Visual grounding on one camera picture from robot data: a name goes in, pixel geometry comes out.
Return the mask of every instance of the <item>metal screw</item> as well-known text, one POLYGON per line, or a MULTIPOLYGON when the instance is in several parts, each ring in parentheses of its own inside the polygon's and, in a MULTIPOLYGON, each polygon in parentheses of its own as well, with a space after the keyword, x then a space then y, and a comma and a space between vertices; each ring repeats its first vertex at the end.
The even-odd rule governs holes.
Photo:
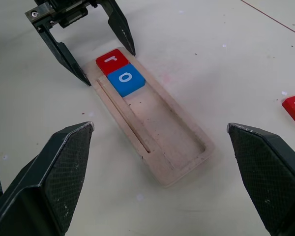
POLYGON ((32 17, 37 17, 38 16, 38 12, 37 11, 32 11, 31 12, 31 16, 32 17))

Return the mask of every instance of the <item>wooden tray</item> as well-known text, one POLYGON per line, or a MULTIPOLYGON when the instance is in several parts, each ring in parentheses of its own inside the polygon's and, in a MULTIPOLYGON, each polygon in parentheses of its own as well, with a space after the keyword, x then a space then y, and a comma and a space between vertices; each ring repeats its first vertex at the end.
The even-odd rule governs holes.
POLYGON ((118 49, 145 78, 142 88, 122 98, 95 60, 84 72, 143 162, 169 186, 208 159, 213 143, 125 48, 118 49))

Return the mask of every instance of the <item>blue letter tile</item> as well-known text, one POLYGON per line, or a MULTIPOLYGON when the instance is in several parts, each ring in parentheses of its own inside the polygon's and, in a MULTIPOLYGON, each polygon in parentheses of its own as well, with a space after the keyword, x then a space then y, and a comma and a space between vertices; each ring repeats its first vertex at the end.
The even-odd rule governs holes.
POLYGON ((135 90, 138 90, 143 87, 146 82, 144 77, 131 64, 125 65, 110 73, 107 78, 121 97, 125 97, 135 90))

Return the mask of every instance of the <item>red line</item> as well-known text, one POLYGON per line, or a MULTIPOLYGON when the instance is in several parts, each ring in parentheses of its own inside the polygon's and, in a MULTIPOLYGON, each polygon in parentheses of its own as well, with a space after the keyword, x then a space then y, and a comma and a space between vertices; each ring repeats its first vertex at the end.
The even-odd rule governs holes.
POLYGON ((272 17, 270 17, 269 15, 265 14, 263 11, 261 11, 261 10, 255 8, 253 5, 250 5, 249 3, 245 2, 244 0, 241 0, 241 1, 244 2, 245 4, 247 4, 248 6, 252 7, 253 9, 255 9, 255 10, 261 12, 261 13, 264 14, 265 16, 268 16, 270 19, 274 20, 275 22, 279 23, 280 25, 284 26, 285 28, 288 28, 290 31, 292 31, 292 32, 295 33, 295 30, 293 30, 293 29, 291 29, 290 27, 288 27, 288 26, 282 24, 281 22, 275 20, 274 18, 272 18, 272 17))

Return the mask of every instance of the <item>table surface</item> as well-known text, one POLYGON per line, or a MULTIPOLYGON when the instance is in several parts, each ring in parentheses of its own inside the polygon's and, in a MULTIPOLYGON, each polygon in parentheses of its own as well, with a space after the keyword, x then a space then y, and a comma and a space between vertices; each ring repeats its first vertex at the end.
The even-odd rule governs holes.
MULTIPOLYGON (((279 2, 276 14, 288 19, 293 11, 279 2)), ((172 187, 160 187, 95 91, 57 62, 27 20, 34 1, 1 0, 3 189, 53 133, 93 121, 86 179, 67 236, 269 235, 242 184, 226 127, 259 127, 295 150, 295 122, 281 106, 295 95, 295 33, 240 0, 118 3, 137 60, 209 135, 214 155, 172 187)), ((107 19, 101 7, 90 8, 52 33, 84 65, 120 46, 107 19)))

